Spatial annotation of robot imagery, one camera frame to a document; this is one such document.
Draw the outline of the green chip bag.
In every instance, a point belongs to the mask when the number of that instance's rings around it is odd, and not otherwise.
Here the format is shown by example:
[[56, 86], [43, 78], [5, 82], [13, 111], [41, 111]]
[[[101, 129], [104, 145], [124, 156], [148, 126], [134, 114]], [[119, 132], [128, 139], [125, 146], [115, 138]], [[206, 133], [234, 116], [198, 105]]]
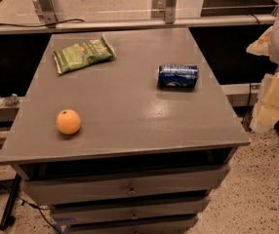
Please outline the green chip bag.
[[59, 75], [114, 59], [116, 54], [104, 37], [77, 43], [54, 51]]

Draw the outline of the right metal bracket post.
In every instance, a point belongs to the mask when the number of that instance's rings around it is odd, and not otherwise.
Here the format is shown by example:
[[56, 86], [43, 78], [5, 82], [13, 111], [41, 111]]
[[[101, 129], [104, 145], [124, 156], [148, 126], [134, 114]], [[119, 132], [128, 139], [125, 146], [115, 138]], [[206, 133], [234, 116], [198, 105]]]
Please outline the right metal bracket post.
[[174, 23], [176, 19], [177, 0], [165, 0], [165, 23]]

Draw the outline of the grey metal rail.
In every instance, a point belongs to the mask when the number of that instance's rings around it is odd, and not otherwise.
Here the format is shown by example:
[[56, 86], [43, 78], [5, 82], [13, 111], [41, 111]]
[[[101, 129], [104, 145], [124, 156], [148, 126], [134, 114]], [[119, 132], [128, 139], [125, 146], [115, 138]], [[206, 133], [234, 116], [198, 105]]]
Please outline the grey metal rail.
[[236, 26], [236, 25], [262, 25], [273, 24], [276, 17], [271, 14], [265, 15], [236, 15], [214, 16], [194, 19], [176, 19], [173, 23], [165, 23], [162, 19], [157, 20], [125, 20], [125, 21], [102, 21], [86, 22], [71, 21], [46, 24], [11, 24], [0, 23], [0, 35], [2, 34], [35, 34], [35, 33], [65, 33], [65, 32], [94, 32], [115, 30], [137, 30], [154, 28], [180, 28], [180, 27], [212, 27], [212, 26]]

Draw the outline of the top grey drawer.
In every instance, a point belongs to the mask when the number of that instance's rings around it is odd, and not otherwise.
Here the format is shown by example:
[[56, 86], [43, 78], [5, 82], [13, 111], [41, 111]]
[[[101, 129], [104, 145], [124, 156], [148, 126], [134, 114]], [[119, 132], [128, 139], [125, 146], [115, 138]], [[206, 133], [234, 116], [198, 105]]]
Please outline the top grey drawer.
[[38, 205], [59, 205], [217, 188], [228, 165], [23, 181], [21, 189]]

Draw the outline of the grey drawer cabinet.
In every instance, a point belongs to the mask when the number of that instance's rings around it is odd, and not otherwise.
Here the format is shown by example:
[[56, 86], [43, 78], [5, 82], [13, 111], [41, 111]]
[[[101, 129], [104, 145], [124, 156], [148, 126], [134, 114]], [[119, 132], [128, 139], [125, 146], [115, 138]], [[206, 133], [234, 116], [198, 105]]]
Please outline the grey drawer cabinet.
[[[53, 52], [85, 35], [52, 36], [0, 153], [0, 164], [13, 167], [21, 182], [228, 165], [248, 143], [187, 29], [116, 31], [106, 39], [114, 60], [59, 75]], [[196, 65], [195, 87], [159, 87], [158, 67], [167, 63]], [[81, 119], [73, 135], [57, 128], [65, 109]], [[209, 197], [213, 189], [47, 206]]]

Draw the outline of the metal bracket post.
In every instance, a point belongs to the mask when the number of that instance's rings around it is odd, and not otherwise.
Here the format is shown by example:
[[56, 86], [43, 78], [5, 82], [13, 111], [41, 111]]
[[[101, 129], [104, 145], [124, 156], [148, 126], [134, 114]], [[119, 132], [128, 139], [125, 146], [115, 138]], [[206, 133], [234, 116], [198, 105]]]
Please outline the metal bracket post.
[[57, 22], [52, 0], [38, 0], [46, 24]]
[[165, 23], [174, 23], [176, 19], [177, 0], [165, 0]]

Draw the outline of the blue pepsi can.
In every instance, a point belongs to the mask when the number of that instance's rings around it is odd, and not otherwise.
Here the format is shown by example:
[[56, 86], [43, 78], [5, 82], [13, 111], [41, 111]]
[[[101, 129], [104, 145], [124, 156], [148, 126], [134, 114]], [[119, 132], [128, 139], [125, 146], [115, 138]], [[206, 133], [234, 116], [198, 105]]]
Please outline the blue pepsi can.
[[194, 88], [198, 79], [198, 67], [191, 64], [162, 64], [158, 67], [159, 87]]

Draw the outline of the black metal leg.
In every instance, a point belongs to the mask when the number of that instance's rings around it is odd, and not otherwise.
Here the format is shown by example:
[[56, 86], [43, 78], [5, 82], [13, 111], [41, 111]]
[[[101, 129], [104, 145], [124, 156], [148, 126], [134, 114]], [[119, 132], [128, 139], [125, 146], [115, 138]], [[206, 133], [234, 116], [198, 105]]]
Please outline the black metal leg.
[[0, 221], [0, 230], [1, 231], [5, 231], [10, 225], [12, 211], [13, 211], [16, 199], [18, 197], [19, 189], [20, 189], [20, 181], [21, 181], [21, 177], [19, 175], [16, 175], [13, 180], [13, 183], [12, 183], [12, 186], [11, 186], [11, 189], [9, 192], [9, 198], [7, 200], [5, 210], [3, 212], [3, 215], [2, 215], [2, 218]]

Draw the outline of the orange fruit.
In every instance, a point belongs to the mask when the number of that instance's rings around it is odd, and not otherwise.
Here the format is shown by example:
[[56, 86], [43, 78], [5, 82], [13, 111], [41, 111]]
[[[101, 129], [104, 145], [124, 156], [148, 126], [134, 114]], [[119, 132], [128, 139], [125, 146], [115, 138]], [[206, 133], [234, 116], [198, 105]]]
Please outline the orange fruit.
[[73, 135], [81, 127], [80, 116], [72, 109], [62, 110], [57, 117], [56, 123], [58, 130], [65, 135]]

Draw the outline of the bottom grey drawer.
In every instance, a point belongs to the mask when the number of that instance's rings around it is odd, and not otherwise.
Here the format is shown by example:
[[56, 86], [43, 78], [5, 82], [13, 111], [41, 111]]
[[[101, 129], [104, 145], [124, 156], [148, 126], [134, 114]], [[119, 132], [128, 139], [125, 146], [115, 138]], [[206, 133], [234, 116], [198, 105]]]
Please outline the bottom grey drawer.
[[69, 234], [149, 234], [172, 230], [187, 230], [198, 221], [195, 214], [149, 217], [137, 220], [117, 220], [70, 225]]

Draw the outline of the middle grey drawer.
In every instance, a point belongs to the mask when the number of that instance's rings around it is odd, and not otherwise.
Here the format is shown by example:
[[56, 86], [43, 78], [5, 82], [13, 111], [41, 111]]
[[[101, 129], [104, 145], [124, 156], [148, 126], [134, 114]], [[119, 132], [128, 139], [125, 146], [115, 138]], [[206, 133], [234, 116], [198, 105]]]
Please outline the middle grey drawer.
[[57, 223], [65, 225], [137, 220], [157, 216], [197, 214], [202, 212], [209, 202], [209, 197], [182, 197], [103, 206], [63, 208], [53, 209], [52, 217]]

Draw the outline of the left metal bracket post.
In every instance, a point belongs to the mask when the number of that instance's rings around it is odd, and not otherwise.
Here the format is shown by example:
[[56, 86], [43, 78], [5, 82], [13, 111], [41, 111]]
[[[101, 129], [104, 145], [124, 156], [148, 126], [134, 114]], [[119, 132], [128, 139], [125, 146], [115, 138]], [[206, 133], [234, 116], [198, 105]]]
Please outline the left metal bracket post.
[[46, 24], [57, 22], [52, 0], [38, 0]]

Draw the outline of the grey drawer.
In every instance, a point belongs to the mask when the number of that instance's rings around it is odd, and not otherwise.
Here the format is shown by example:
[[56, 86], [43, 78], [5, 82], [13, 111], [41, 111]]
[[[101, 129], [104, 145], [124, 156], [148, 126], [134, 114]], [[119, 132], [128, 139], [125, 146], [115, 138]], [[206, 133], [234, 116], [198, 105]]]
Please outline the grey drawer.
[[197, 214], [202, 212], [209, 202], [209, 197], [182, 197], [103, 206], [63, 208], [53, 209], [52, 217], [57, 223], [65, 225], [137, 220], [157, 216]]
[[59, 205], [217, 188], [228, 165], [23, 181], [21, 189], [38, 205]]
[[69, 234], [149, 234], [172, 230], [187, 230], [198, 221], [195, 214], [149, 217], [137, 220], [117, 220], [70, 225]]

